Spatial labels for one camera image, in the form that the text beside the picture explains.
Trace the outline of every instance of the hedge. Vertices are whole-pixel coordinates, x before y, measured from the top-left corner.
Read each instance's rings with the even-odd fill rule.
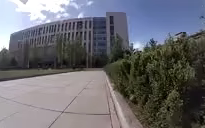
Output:
[[[205,128],[205,36],[166,40],[105,67],[151,128]]]

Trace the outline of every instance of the building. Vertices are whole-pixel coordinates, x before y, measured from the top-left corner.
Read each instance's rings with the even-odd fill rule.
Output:
[[[21,66],[26,66],[27,58],[33,57],[36,52],[42,60],[52,62],[56,58],[55,40],[58,35],[61,35],[69,41],[76,40],[78,37],[86,53],[91,57],[109,55],[117,34],[123,39],[123,48],[128,49],[126,14],[107,12],[106,17],[60,20],[15,32],[10,36],[9,50]]]
[[[184,38],[187,37],[187,33],[186,32],[179,32],[177,34],[174,35],[174,40],[178,40],[179,38]]]

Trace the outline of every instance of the grass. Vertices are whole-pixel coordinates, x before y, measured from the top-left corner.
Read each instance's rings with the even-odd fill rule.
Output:
[[[77,71],[73,69],[31,69],[31,70],[8,70],[8,71],[1,71],[0,70],[0,79],[13,79],[13,78],[20,78],[20,77],[31,77],[37,75],[48,75],[48,74],[55,74],[55,73],[65,73]]]

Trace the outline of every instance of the white cloud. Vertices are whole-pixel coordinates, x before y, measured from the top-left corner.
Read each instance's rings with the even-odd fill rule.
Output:
[[[46,20],[45,22],[46,22],[46,23],[49,23],[49,22],[51,22],[51,20]]]
[[[88,1],[87,3],[86,3],[86,5],[87,6],[90,6],[90,5],[92,5],[94,2],[93,1]]]
[[[64,13],[67,15],[66,8],[68,6],[75,6],[79,8],[78,4],[73,0],[10,0],[17,5],[17,12],[29,13],[30,20],[46,20],[47,17],[42,11],[51,13]]]
[[[79,0],[9,0],[17,5],[16,11],[27,13],[31,21],[45,22],[48,19],[53,20],[52,17],[63,18],[69,17],[71,12],[68,12],[69,7],[78,10],[78,17],[83,17],[80,10],[82,7],[90,6],[94,2],[92,0],[79,2]]]
[[[137,49],[137,50],[143,50],[144,44],[141,42],[133,42],[133,47],[134,49]]]
[[[60,18],[65,18],[65,17],[69,17],[69,13],[61,13],[61,14],[57,14],[56,15],[56,18],[57,19],[60,19]]]
[[[80,6],[76,2],[71,2],[70,6],[74,7],[75,9],[79,9]]]
[[[58,14],[58,15],[56,16],[56,18],[57,18],[57,19],[61,18],[61,15],[60,15],[60,14]]]
[[[83,18],[83,16],[84,16],[84,13],[83,13],[83,12],[80,12],[77,17],[78,17],[78,18]]]
[[[69,14],[69,13],[64,13],[64,14],[62,14],[62,16],[63,16],[63,17],[69,17],[70,14]]]

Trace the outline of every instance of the concrete pavement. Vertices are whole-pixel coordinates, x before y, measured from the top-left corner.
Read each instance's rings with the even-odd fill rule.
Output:
[[[103,71],[0,82],[0,128],[120,128]]]

